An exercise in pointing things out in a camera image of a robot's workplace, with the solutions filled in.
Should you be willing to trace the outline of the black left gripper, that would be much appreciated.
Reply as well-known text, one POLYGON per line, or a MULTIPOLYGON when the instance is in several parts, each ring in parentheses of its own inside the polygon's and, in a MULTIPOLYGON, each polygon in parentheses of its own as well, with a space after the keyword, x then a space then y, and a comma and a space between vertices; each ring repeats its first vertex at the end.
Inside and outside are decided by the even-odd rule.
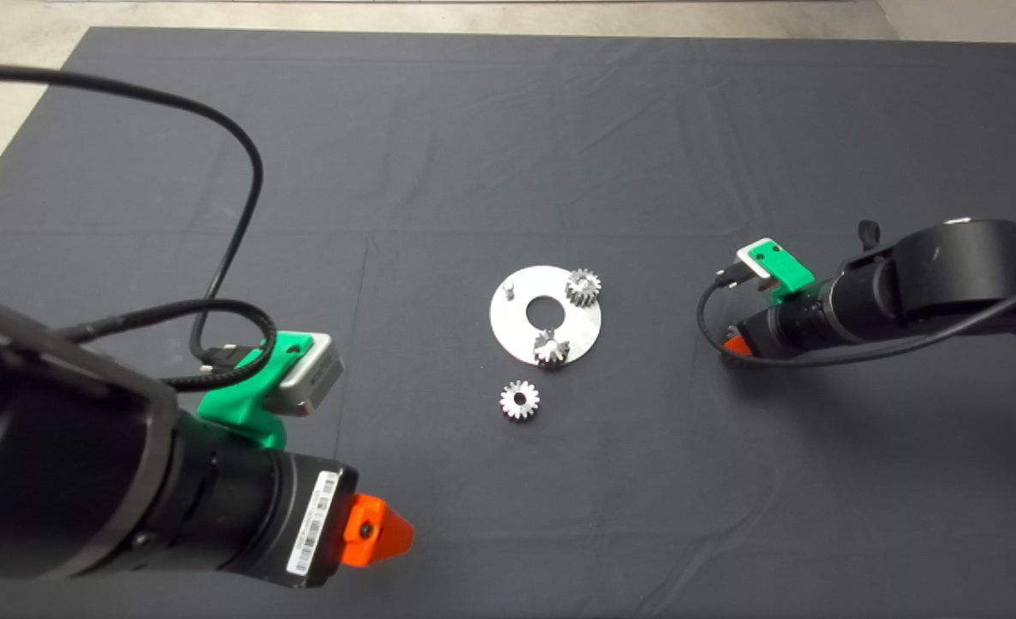
POLYGON ((412 548, 410 522, 383 499, 355 494, 356 468, 295 453, 279 453, 277 463, 277 500, 255 551, 256 579, 320 589, 340 564, 370 567, 412 548))

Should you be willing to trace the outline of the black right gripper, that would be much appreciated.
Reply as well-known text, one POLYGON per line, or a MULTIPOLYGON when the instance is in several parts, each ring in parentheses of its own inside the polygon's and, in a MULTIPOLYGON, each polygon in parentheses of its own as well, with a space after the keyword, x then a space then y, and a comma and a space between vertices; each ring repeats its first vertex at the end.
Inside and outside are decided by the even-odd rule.
POLYGON ((816 350, 818 301, 773 305, 725 330, 725 349, 755 358, 796 358, 816 350))

